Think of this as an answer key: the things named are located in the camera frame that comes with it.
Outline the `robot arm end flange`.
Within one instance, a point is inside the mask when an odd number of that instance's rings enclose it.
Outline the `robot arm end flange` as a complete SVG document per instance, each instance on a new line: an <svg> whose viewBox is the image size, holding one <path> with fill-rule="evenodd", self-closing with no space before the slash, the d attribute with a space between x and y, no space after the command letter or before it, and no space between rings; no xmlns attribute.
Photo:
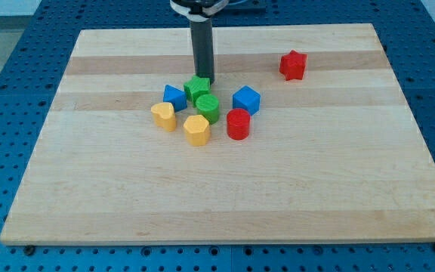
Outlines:
<svg viewBox="0 0 435 272"><path fill-rule="evenodd" d="M204 22L223 10L229 0L170 0L171 8L192 22Z"/></svg>

